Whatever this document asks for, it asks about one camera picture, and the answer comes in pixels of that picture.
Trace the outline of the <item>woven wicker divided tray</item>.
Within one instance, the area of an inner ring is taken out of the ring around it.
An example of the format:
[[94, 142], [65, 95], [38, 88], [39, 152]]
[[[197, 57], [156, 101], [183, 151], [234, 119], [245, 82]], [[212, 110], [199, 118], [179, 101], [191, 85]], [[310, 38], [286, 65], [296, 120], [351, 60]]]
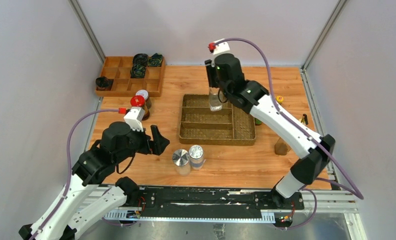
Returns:
[[186, 145], [252, 146], [254, 118], [231, 103], [211, 111], [209, 96], [185, 94], [180, 107], [178, 139]]

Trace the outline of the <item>brownish glass oil bottle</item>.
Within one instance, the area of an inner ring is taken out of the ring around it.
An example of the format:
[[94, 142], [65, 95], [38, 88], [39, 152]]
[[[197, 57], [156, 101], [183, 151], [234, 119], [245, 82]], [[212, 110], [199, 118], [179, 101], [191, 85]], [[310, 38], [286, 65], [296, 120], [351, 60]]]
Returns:
[[[303, 113], [299, 121], [303, 125], [307, 126], [309, 124], [307, 114]], [[279, 137], [274, 145], [274, 153], [278, 156], [286, 156], [290, 150], [291, 147], [281, 137]]]

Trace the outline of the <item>clear oil bottle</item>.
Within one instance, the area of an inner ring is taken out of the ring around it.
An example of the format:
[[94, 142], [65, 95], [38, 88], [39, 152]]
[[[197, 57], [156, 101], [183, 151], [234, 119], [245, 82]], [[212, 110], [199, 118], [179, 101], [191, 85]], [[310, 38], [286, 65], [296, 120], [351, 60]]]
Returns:
[[209, 109], [212, 112], [220, 111], [223, 109], [223, 104], [219, 98], [219, 88], [217, 87], [209, 87], [208, 88], [208, 102]]

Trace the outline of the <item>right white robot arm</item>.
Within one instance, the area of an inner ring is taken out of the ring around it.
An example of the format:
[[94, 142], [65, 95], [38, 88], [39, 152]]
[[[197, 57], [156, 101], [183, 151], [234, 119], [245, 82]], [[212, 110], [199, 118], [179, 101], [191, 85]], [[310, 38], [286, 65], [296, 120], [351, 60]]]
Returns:
[[208, 84], [218, 88], [228, 102], [260, 120], [283, 139], [298, 156], [298, 160], [273, 187], [272, 204], [284, 209], [292, 195], [303, 186], [311, 185], [329, 162], [335, 139], [308, 129], [270, 95], [259, 82], [247, 80], [238, 58], [223, 53], [204, 62]]

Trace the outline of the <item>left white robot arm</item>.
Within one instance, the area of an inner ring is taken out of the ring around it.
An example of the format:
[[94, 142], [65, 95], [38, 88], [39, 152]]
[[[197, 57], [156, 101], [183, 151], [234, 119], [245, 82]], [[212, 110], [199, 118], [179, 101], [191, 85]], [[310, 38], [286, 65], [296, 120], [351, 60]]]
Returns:
[[71, 169], [70, 182], [49, 209], [35, 223], [23, 225], [19, 235], [23, 240], [77, 240], [109, 211], [139, 201], [139, 186], [129, 177], [120, 178], [99, 199], [79, 210], [84, 200], [103, 181], [118, 170], [124, 160], [136, 154], [161, 155], [170, 140], [161, 135], [156, 125], [152, 135], [135, 130], [129, 124], [113, 122], [102, 132], [92, 147], [83, 152]]

